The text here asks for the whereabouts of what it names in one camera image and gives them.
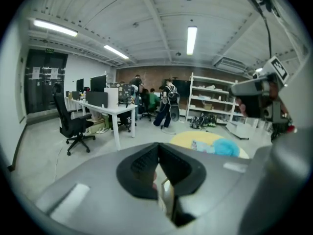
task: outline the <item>blue plush toy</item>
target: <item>blue plush toy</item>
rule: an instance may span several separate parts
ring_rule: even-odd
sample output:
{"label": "blue plush toy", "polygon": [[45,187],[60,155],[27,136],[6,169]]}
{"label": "blue plush toy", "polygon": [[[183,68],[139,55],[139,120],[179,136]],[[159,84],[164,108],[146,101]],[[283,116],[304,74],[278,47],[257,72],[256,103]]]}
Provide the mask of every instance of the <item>blue plush toy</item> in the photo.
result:
{"label": "blue plush toy", "polygon": [[215,140],[212,145],[193,140],[191,144],[191,149],[199,152],[213,153],[217,155],[231,157],[239,156],[239,147],[233,141],[228,139]]}

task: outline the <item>ceiling vent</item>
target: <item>ceiling vent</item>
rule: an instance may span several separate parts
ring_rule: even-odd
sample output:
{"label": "ceiling vent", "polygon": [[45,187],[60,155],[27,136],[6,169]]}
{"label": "ceiling vent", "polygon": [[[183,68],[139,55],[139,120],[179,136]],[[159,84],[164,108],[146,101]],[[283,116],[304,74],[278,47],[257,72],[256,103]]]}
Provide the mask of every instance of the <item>ceiling vent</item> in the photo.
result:
{"label": "ceiling vent", "polygon": [[246,65],[234,59],[223,57],[215,65],[216,68],[224,71],[231,71],[234,73],[243,73],[246,71]]}

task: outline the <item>black door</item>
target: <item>black door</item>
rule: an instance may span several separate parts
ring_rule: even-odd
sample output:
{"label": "black door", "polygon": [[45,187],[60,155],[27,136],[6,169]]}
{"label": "black door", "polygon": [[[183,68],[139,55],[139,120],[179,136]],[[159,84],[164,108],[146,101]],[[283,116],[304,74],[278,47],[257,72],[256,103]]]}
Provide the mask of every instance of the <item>black door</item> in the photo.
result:
{"label": "black door", "polygon": [[[55,82],[64,86],[67,54],[45,53],[44,50],[31,49],[28,53],[25,71],[26,112],[35,113],[55,108],[52,87]],[[33,77],[35,67],[40,67],[39,79]]]}

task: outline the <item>white shelving unit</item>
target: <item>white shelving unit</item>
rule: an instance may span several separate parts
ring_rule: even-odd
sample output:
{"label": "white shelving unit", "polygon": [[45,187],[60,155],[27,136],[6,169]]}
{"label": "white shelving unit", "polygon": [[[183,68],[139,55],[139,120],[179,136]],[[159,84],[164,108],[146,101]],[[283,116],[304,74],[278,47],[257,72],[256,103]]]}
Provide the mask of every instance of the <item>white shelving unit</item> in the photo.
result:
{"label": "white shelving unit", "polygon": [[[212,98],[206,98],[206,97],[193,95],[194,91],[205,91],[205,92],[211,92],[211,93],[214,93],[214,94],[221,94],[221,95],[224,94],[224,95],[227,95],[227,96],[229,95],[228,91],[214,90],[214,89],[209,89],[209,88],[205,88],[205,87],[196,87],[196,86],[194,86],[194,82],[195,81],[199,81],[199,82],[202,82],[202,83],[211,83],[211,84],[217,84],[217,85],[224,85],[224,86],[231,86],[231,85],[235,84],[235,82],[224,81],[224,80],[220,80],[220,79],[216,79],[216,78],[194,76],[194,74],[191,73],[191,77],[190,77],[190,95],[189,95],[188,105],[187,105],[187,109],[186,109],[186,119],[190,118],[190,116],[189,116],[190,111],[211,112],[211,113],[215,113],[215,114],[228,115],[228,116],[230,116],[229,117],[230,121],[232,121],[234,116],[243,117],[242,114],[235,112],[235,107],[238,106],[238,104],[235,103],[235,100],[233,100],[233,102],[228,102],[228,101],[220,101],[220,100],[217,100],[217,99],[212,99]],[[220,104],[224,104],[224,105],[232,105],[232,108],[231,108],[230,112],[227,112],[227,111],[221,111],[221,110],[215,110],[215,109],[207,110],[205,108],[200,108],[200,107],[190,107],[191,100],[201,100],[201,101],[220,103]],[[218,122],[222,123],[222,124],[227,124],[226,121],[223,122],[223,121],[219,120]]]}

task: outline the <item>white wall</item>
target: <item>white wall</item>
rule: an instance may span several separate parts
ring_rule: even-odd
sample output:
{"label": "white wall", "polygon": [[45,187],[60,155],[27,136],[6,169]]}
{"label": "white wall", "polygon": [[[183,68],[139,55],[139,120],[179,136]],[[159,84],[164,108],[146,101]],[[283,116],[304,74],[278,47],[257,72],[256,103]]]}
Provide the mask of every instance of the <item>white wall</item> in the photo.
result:
{"label": "white wall", "polygon": [[24,101],[21,102],[21,73],[27,54],[27,24],[21,18],[15,18],[0,46],[0,155],[7,166],[12,165],[17,143],[26,126]]}
{"label": "white wall", "polygon": [[64,93],[76,91],[76,81],[84,79],[84,86],[90,87],[90,79],[107,72],[107,82],[115,82],[116,69],[87,57],[69,54],[65,68]]}

